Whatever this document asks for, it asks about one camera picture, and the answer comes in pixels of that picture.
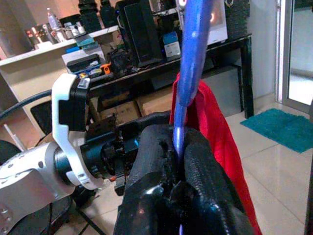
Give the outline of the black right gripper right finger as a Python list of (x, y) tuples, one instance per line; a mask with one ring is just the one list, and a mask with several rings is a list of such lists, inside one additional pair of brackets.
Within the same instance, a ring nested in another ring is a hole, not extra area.
[(181, 209), (171, 226), (173, 235), (252, 235), (246, 210), (209, 141), (197, 130), (184, 134), (184, 180), (177, 204)]

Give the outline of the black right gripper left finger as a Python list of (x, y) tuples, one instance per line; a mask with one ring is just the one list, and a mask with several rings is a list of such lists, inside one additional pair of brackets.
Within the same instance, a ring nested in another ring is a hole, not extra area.
[(171, 193), (178, 183), (170, 125), (150, 125), (141, 135), (118, 207), (115, 235), (177, 235), (181, 212)]

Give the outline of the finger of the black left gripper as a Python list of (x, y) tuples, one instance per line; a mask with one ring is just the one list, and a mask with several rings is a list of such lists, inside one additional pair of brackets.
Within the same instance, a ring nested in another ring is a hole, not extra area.
[(136, 120), (132, 120), (122, 124), (116, 128), (118, 134), (123, 138), (132, 138), (140, 135), (140, 133), (150, 125), (168, 124), (170, 120), (171, 111), (154, 112)]

